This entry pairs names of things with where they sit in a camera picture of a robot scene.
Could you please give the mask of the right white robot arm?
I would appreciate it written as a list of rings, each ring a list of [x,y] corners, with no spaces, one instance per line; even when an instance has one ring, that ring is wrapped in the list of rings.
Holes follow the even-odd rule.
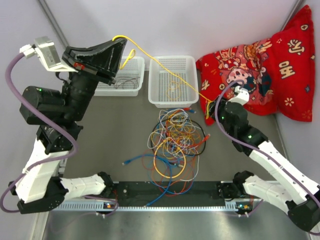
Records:
[[[311,233],[320,223],[320,185],[292,165],[259,129],[249,124],[238,102],[222,100],[208,105],[209,116],[231,139],[234,147],[262,166],[277,182],[273,185],[243,171],[234,177],[239,198],[254,195],[282,210],[301,230]]]

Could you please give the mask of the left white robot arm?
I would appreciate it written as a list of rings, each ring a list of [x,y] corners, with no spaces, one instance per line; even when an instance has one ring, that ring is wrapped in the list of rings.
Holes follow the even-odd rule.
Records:
[[[7,85],[21,102],[20,113],[29,125],[38,126],[31,156],[8,191],[18,196],[21,214],[48,212],[64,201],[97,196],[109,198],[114,183],[105,172],[89,177],[62,178],[56,175],[62,160],[78,151],[78,122],[100,82],[112,85],[120,69],[127,40],[123,37],[87,47],[66,47],[59,56],[55,44],[46,36],[20,48],[5,72]],[[61,90],[28,86],[23,93],[14,87],[11,72],[22,58],[38,57],[49,72],[68,73]]]

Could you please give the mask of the left white plastic basket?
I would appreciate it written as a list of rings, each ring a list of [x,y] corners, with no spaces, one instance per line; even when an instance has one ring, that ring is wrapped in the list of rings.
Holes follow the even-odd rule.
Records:
[[[95,97],[136,97],[144,81],[145,59],[135,56],[129,60],[115,77],[115,84],[100,82],[97,85]]]

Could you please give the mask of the white plastic basket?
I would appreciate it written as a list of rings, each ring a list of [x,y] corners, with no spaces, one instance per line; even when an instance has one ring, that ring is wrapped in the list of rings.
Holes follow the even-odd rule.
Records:
[[[115,77],[115,84],[100,82],[97,85],[95,97],[136,97],[144,81],[145,59],[135,56],[129,60]]]
[[[198,90],[194,57],[168,55],[150,60],[148,100],[157,108],[188,108],[198,102]]]

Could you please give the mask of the red patterned pillow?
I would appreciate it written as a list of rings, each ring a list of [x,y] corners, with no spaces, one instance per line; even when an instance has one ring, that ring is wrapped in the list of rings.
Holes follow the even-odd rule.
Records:
[[[235,81],[244,82],[249,93],[245,108],[260,116],[282,113],[311,122],[316,86],[314,23],[308,5],[269,38],[241,44],[202,56],[196,61],[200,73],[200,106],[220,94],[234,96]]]

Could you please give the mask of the right white plastic basket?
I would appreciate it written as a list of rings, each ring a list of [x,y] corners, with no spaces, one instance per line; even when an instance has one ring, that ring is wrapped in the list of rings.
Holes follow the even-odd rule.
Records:
[[[198,90],[194,57],[168,55],[150,60],[148,100],[157,108],[188,108],[198,102]]]

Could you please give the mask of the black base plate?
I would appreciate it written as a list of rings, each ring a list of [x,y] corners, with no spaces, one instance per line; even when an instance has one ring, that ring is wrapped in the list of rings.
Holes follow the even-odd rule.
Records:
[[[173,198],[177,196],[200,196],[211,199],[235,199],[239,194],[232,182],[223,181],[191,181],[163,182],[153,181],[120,181],[108,187],[100,195],[103,198],[115,198],[118,201],[154,200],[156,198]]]

